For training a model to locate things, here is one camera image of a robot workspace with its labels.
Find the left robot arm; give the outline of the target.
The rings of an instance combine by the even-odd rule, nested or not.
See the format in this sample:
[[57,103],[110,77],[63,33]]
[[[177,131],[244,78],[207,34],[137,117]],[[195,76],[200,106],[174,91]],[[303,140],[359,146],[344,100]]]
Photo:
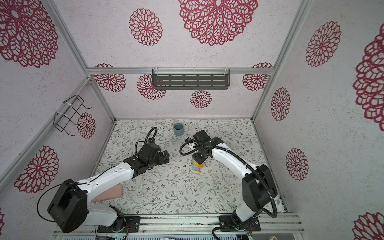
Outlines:
[[168,151],[163,151],[155,143],[146,143],[138,153],[101,174],[77,182],[68,179],[61,183],[48,206],[48,214],[63,233],[73,232],[81,226],[100,226],[121,232],[127,227],[127,221],[117,207],[93,207],[90,202],[120,183],[169,161]]

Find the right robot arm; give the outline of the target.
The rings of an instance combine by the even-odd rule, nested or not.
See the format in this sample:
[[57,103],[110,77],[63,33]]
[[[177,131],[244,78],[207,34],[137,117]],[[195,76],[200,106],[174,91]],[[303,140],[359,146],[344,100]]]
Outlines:
[[218,137],[211,138],[201,130],[193,138],[187,138],[185,145],[191,151],[185,155],[192,155],[193,160],[202,164],[212,158],[242,180],[243,203],[234,211],[233,220],[236,224],[246,222],[260,213],[271,218],[278,216],[275,197],[278,191],[272,177],[272,172],[266,165],[257,166],[242,159]]

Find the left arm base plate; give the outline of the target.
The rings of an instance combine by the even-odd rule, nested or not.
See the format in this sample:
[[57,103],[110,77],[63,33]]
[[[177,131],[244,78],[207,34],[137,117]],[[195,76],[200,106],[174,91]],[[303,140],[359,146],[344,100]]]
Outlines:
[[98,226],[97,233],[137,233],[139,231],[141,217],[128,216],[118,218],[111,226]]

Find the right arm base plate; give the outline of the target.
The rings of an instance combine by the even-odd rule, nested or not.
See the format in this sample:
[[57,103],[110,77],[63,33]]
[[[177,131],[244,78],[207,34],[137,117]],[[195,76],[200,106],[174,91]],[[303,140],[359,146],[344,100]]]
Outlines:
[[220,231],[222,232],[258,232],[261,230],[258,217],[241,221],[234,216],[219,216]]

